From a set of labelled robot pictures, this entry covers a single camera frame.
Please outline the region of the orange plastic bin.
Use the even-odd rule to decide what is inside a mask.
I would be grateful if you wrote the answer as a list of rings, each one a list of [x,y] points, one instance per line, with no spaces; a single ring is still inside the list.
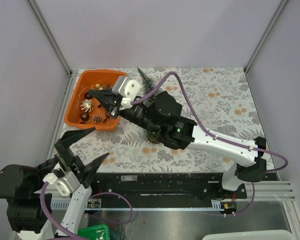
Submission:
[[[111,69],[94,69],[85,70],[79,77],[79,80],[74,88],[72,97],[67,107],[67,111],[64,117],[64,122],[70,127],[75,127],[78,129],[88,129],[95,127],[97,131],[113,132],[116,130],[119,124],[120,118],[113,119],[109,117],[107,111],[103,108],[97,107],[97,101],[92,97],[94,103],[94,109],[92,112],[88,112],[89,120],[82,121],[80,118],[81,113],[84,113],[80,105],[83,100],[85,100],[85,93],[90,89],[96,90],[94,84],[109,84],[111,87],[114,86],[116,80],[119,76],[127,76],[127,73],[122,71],[116,71]],[[101,122],[94,123],[93,116],[100,115],[102,117]]]

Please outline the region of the small green christmas tree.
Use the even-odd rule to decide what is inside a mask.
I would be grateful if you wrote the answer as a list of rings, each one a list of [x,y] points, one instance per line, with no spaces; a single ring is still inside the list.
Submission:
[[[155,81],[153,78],[149,77],[148,75],[146,75],[139,67],[137,68],[138,73],[141,77],[141,82],[142,82],[142,87],[143,87],[143,94],[147,95],[148,93],[150,93],[153,88],[156,86]],[[143,104],[146,107],[149,107],[155,100],[156,95],[158,95],[159,93],[161,93],[162,90],[158,89],[152,96],[150,96],[147,100],[145,100],[143,102]],[[159,138],[160,138],[160,133],[153,133],[153,132],[149,132],[147,130],[144,130],[144,136],[145,138],[152,144],[159,144]]]

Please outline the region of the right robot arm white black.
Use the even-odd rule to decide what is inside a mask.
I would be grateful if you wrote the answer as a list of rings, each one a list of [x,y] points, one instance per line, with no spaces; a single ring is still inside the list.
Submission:
[[[181,115],[182,105],[166,91],[158,94],[150,106],[143,103],[120,109],[120,95],[108,90],[89,90],[89,95],[99,101],[112,118],[118,116],[141,127],[148,133],[158,134],[158,141],[172,150],[198,150],[234,161],[221,177],[218,194],[229,198],[243,183],[258,183],[266,175],[267,162],[263,159],[266,140],[235,138],[213,130],[202,130],[198,122]]]

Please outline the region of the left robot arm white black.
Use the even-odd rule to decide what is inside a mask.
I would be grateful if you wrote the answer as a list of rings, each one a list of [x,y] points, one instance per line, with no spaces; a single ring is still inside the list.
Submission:
[[[84,207],[99,191],[95,175],[108,154],[84,164],[70,147],[93,131],[95,127],[65,132],[54,145],[54,157],[36,167],[10,164],[0,170],[0,199],[7,201],[8,222],[20,239],[81,239],[78,227]],[[62,223],[52,217],[48,186],[70,200]]]

